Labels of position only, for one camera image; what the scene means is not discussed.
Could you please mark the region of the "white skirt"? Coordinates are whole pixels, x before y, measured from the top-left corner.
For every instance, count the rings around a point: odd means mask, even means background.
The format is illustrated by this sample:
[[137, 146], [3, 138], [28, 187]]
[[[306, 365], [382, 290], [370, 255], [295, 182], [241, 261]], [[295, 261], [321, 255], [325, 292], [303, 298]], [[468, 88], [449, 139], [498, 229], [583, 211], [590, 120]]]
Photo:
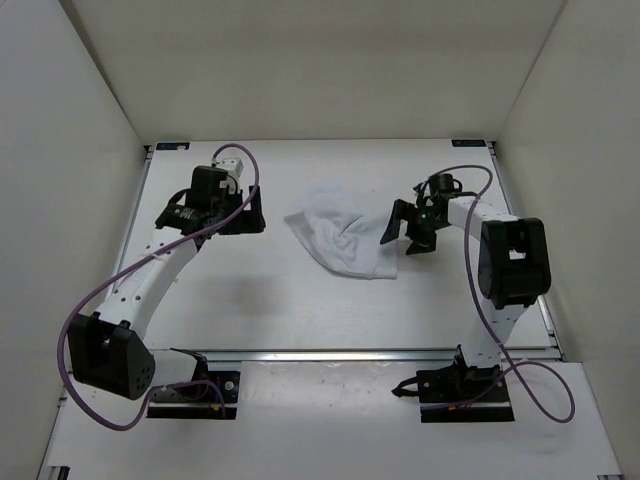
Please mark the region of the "white skirt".
[[284, 217], [307, 253], [329, 272], [362, 280], [397, 277], [397, 250], [382, 245], [389, 208], [369, 206], [338, 186], [318, 187]]

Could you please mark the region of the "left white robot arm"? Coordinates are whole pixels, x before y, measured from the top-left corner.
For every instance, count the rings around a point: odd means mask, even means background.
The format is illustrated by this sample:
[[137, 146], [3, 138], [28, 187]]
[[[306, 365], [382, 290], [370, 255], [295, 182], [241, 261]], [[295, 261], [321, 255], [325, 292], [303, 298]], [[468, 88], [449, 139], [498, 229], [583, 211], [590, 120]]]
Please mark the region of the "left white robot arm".
[[242, 189], [242, 170], [237, 158], [195, 167], [190, 186], [161, 210], [139, 260], [111, 281], [112, 293], [92, 313], [70, 316], [58, 349], [67, 382], [129, 400], [166, 384], [188, 398], [206, 392], [209, 373], [196, 355], [154, 353], [144, 338], [162, 299], [208, 240], [265, 230], [259, 186]]

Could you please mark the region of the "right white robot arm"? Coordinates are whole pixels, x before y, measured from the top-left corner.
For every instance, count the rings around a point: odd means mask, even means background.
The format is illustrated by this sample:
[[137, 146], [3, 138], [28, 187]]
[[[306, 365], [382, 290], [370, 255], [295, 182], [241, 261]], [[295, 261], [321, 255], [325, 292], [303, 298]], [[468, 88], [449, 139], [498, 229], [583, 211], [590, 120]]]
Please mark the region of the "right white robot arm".
[[465, 191], [449, 173], [437, 173], [414, 188], [413, 204], [398, 199], [380, 243], [398, 239], [402, 223], [411, 240], [407, 255], [431, 253], [437, 232], [458, 227], [466, 242], [479, 243], [478, 262], [465, 254], [472, 298], [480, 306], [478, 320], [456, 353], [460, 368], [448, 376], [449, 391], [471, 400], [484, 388], [484, 377], [495, 375], [505, 342], [537, 298], [548, 292], [551, 272], [544, 224], [499, 210]]

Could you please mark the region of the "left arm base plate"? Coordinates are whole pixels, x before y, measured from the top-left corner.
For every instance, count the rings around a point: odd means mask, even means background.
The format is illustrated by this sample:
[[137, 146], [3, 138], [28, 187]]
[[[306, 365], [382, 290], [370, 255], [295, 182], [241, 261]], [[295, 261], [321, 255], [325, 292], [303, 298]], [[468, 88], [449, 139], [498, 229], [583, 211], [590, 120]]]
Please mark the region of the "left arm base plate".
[[169, 389], [153, 394], [147, 406], [151, 419], [235, 420], [238, 410], [241, 372], [238, 370], [208, 370], [200, 375], [214, 383], [218, 392], [208, 385]]

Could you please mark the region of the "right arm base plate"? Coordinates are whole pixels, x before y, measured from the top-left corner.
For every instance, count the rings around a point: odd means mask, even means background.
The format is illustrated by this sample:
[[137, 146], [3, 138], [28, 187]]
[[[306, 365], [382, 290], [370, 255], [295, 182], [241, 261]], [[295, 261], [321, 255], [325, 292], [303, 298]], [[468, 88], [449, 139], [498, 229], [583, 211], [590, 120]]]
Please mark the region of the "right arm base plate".
[[513, 422], [508, 388], [500, 374], [497, 366], [477, 370], [454, 362], [418, 370], [391, 393], [398, 398], [417, 398], [424, 424]]

